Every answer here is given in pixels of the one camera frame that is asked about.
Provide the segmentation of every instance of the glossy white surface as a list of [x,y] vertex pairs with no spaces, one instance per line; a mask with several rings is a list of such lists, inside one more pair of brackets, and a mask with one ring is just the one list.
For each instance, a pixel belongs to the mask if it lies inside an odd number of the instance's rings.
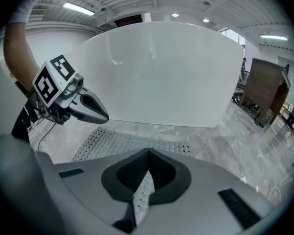
[[102,33],[66,57],[110,119],[215,127],[236,87],[243,47],[200,26],[150,22]]

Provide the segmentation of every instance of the marble floor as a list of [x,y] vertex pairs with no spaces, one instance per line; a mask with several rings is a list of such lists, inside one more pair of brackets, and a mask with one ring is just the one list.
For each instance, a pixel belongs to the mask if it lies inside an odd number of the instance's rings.
[[[110,120],[103,125],[121,133],[165,141],[187,141],[196,158],[227,169],[263,194],[274,205],[294,193],[294,136],[277,117],[261,128],[230,102],[215,128],[164,126]],[[85,139],[98,127],[71,118],[64,125],[43,120],[29,131],[35,150],[57,163],[72,160]]]

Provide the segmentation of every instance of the ceiling light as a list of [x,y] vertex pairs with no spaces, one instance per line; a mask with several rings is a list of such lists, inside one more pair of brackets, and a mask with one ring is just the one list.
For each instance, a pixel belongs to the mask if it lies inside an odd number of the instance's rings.
[[276,40],[282,40],[282,41],[287,41],[287,37],[283,36],[275,36],[275,35],[260,35],[261,38],[266,38],[266,39],[276,39]]
[[65,3],[65,4],[63,5],[63,7],[64,7],[64,8],[71,9],[71,10],[76,10],[76,11],[81,12],[81,13],[84,13],[84,14],[86,14],[86,15],[88,15],[88,16],[92,16],[92,15],[94,14],[93,11],[90,11],[90,10],[88,10],[88,9],[85,9],[85,8],[83,8],[83,7],[77,6],[77,5],[72,4],[72,3],[69,3],[69,2]]

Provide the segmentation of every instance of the black slot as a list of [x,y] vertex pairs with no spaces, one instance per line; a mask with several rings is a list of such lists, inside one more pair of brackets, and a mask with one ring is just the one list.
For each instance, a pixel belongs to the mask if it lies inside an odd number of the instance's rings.
[[75,176],[75,175],[83,173],[83,172],[84,171],[82,169],[78,168],[78,169],[59,172],[59,175],[61,178],[68,178],[68,177],[72,177],[72,176]]
[[253,226],[260,220],[259,216],[249,208],[234,190],[222,190],[218,194],[244,229]]

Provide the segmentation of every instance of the ceiling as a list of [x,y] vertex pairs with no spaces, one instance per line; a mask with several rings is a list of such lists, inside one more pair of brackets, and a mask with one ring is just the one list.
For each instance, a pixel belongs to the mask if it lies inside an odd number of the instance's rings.
[[[75,3],[95,12],[87,16],[62,5]],[[115,27],[117,19],[135,14],[178,13],[172,21],[195,23],[220,30],[230,28],[256,47],[276,47],[294,52],[294,27],[275,0],[39,0],[28,23],[28,31],[73,29],[99,34]],[[202,19],[208,18],[205,24]],[[264,41],[260,34],[279,34],[287,42]]]

